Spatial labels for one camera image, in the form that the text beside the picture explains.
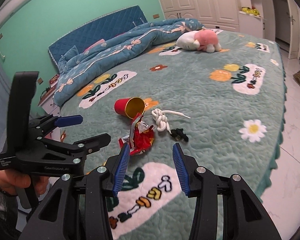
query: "white tile floor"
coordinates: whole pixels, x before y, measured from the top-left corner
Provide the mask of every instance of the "white tile floor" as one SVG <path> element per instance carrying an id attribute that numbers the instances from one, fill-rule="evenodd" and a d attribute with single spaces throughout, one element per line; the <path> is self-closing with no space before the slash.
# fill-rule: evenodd
<path id="1" fill-rule="evenodd" d="M 292 76 L 300 64 L 297 59 L 288 60 L 285 51 L 281 53 L 288 87 L 286 125 L 278 169 L 272 171 L 272 186 L 261 198 L 282 240 L 289 240 L 300 226 L 300 87 Z"/>

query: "blue comforter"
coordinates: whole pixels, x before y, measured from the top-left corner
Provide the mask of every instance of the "blue comforter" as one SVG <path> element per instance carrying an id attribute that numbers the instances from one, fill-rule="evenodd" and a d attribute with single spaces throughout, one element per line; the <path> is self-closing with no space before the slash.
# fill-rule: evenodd
<path id="1" fill-rule="evenodd" d="M 60 77 L 54 103 L 62 106 L 94 78 L 147 48 L 174 41 L 184 32 L 202 27 L 196 19 L 170 19 L 142 24 L 81 54 L 73 46 L 58 62 Z"/>

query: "red plastic wrapper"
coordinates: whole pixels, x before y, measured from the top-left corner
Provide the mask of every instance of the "red plastic wrapper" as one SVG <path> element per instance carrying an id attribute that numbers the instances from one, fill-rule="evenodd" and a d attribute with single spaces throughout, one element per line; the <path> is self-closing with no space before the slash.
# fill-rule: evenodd
<path id="1" fill-rule="evenodd" d="M 120 147 L 129 143 L 130 155 L 139 155 L 148 150 L 154 141 L 153 125 L 142 121 L 143 115 L 137 114 L 130 127 L 130 134 L 119 139 Z"/>

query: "black hair clip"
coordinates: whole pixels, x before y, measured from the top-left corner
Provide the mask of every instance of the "black hair clip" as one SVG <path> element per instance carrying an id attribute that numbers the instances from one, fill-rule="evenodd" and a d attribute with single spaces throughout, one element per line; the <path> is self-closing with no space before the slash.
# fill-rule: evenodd
<path id="1" fill-rule="evenodd" d="M 170 134 L 173 138 L 175 138 L 177 141 L 183 139 L 186 142 L 189 141 L 188 136 L 183 133 L 183 129 L 177 128 L 177 129 L 172 129 L 171 130 L 171 134 Z"/>

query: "pink and white plush toy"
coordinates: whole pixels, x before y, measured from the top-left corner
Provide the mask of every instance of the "pink and white plush toy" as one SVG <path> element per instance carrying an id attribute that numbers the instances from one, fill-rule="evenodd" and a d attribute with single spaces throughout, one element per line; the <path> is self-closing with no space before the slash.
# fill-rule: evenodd
<path id="1" fill-rule="evenodd" d="M 182 34 L 176 45 L 186 50 L 203 50 L 208 53 L 220 51 L 221 45 L 217 34 L 212 30 L 202 28 L 200 31 L 192 31 Z"/>

